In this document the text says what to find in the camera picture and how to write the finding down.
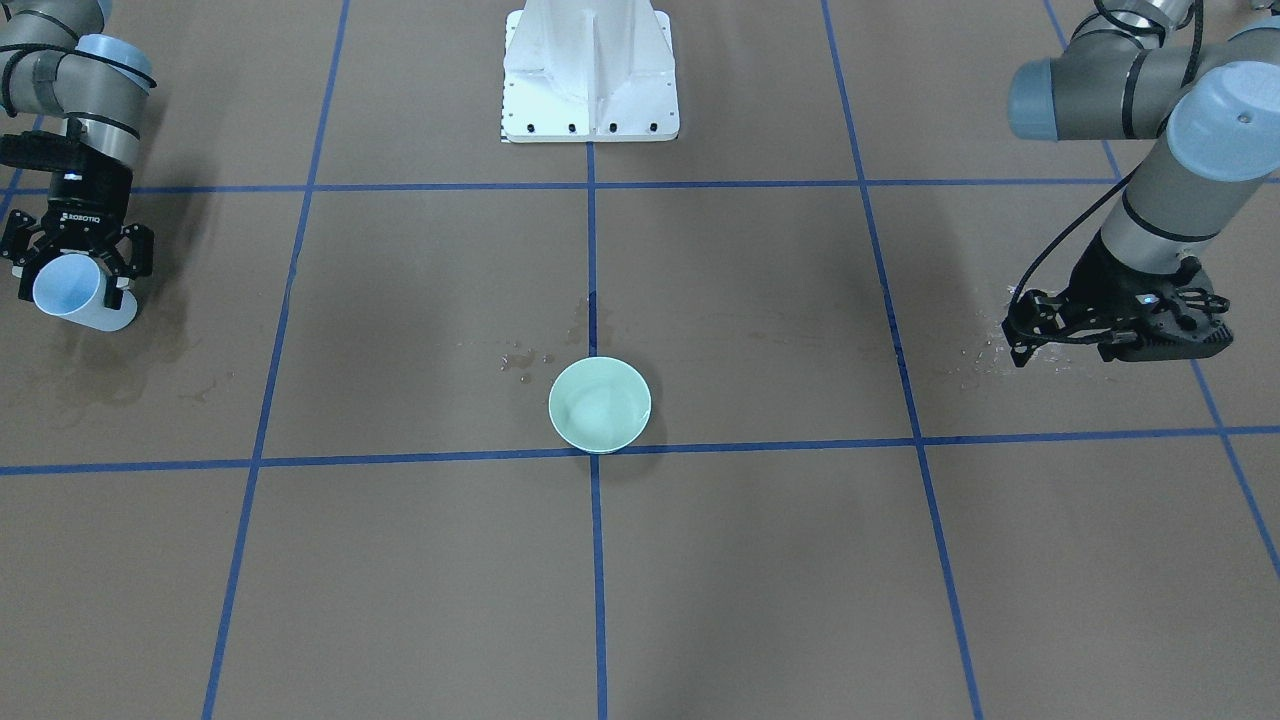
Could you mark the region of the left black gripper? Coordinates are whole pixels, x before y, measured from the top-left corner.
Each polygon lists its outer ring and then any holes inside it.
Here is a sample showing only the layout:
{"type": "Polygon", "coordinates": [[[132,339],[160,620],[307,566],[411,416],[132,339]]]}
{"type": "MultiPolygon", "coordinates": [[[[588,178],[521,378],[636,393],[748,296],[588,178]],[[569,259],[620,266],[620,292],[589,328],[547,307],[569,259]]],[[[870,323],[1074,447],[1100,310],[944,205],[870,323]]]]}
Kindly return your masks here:
{"type": "Polygon", "coordinates": [[[1002,332],[1015,368],[1046,345],[1199,346],[1201,260],[1184,255],[1167,274],[1139,272],[1097,234],[1061,293],[1024,288],[1002,332]]]}

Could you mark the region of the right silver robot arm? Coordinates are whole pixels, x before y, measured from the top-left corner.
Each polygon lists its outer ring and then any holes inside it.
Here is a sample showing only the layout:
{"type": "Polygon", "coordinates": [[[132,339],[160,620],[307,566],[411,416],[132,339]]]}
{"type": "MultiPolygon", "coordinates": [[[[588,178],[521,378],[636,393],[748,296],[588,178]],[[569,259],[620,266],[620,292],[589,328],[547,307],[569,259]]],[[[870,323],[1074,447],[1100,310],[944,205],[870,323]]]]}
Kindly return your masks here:
{"type": "Polygon", "coordinates": [[[3,136],[4,167],[49,177],[46,210],[10,210],[3,227],[3,260],[24,301],[42,270],[68,254],[105,270],[110,310],[154,269],[154,233],[127,215],[156,83],[140,49],[106,35],[111,10],[109,1],[3,4],[3,113],[61,122],[59,131],[3,136]]]}

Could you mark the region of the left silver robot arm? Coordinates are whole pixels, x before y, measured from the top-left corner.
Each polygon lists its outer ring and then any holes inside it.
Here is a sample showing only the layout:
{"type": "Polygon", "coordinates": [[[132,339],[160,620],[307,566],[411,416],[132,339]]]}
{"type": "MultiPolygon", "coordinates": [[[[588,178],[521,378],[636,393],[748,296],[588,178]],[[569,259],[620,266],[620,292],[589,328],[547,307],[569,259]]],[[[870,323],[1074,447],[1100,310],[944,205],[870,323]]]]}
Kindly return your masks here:
{"type": "Polygon", "coordinates": [[[1212,357],[1233,341],[1206,249],[1279,165],[1277,4],[1220,44],[1201,1],[1097,1],[1056,58],[1020,67],[1019,138],[1147,140],[1093,204],[1108,215],[1057,293],[1019,281],[1001,329],[1015,366],[1047,345],[1105,361],[1212,357]]]}

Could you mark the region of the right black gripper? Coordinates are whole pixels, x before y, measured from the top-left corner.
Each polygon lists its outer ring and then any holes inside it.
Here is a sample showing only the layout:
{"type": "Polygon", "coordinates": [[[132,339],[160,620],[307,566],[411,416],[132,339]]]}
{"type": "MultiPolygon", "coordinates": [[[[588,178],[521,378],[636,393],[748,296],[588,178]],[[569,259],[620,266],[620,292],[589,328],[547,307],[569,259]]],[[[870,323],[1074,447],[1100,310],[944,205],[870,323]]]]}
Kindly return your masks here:
{"type": "Polygon", "coordinates": [[[56,251],[87,252],[104,261],[106,296],[122,296],[132,281],[152,274],[152,229],[124,225],[132,181],[132,169],[115,161],[84,170],[55,170],[41,222],[22,210],[9,211],[1,256],[19,279],[19,300],[35,300],[35,281],[49,261],[47,245],[56,251]]]}

